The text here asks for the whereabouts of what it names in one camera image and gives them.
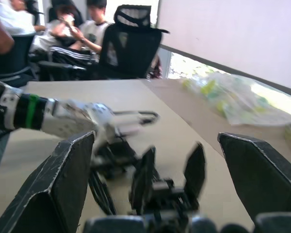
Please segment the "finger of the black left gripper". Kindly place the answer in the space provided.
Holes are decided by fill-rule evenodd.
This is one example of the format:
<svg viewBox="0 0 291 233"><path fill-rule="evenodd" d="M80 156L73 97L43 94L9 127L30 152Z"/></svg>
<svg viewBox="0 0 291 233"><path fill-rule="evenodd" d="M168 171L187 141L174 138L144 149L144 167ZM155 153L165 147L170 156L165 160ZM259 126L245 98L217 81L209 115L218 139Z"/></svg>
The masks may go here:
<svg viewBox="0 0 291 233"><path fill-rule="evenodd" d="M95 202L104 214L117 215L117 211L107 185L100 179L97 171L92 169L90 170L88 185Z"/></svg>

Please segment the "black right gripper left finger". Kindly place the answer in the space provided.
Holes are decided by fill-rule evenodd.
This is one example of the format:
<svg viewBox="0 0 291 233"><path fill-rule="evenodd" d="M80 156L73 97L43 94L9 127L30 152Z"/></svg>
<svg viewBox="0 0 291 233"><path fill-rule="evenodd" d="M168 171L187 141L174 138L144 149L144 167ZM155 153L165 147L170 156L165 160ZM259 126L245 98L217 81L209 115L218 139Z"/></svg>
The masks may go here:
<svg viewBox="0 0 291 233"><path fill-rule="evenodd" d="M58 143L0 217L0 233L75 233L87 194L94 133Z"/></svg>

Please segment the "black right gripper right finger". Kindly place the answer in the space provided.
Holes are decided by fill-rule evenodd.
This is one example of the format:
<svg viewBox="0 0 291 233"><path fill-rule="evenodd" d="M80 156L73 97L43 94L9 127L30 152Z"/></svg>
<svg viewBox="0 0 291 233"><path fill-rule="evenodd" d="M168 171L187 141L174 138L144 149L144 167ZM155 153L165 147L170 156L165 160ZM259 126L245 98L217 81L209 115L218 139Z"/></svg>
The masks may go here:
<svg viewBox="0 0 291 233"><path fill-rule="evenodd" d="M291 212L291 163L264 140L219 133L217 140L237 195L250 218Z"/></svg>

